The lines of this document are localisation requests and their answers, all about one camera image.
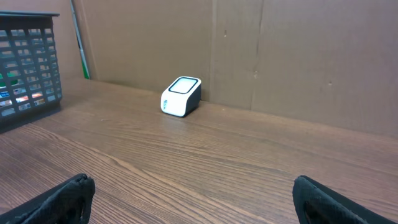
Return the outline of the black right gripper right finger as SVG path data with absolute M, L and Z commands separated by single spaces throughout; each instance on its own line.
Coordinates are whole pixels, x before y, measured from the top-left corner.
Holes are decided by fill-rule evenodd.
M 305 175 L 292 196 L 300 224 L 395 224 Z

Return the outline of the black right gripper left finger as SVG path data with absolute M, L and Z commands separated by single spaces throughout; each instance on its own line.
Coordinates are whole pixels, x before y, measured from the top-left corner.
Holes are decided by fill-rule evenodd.
M 95 195 L 95 181 L 77 174 L 50 190 L 1 215 L 5 224 L 87 224 Z

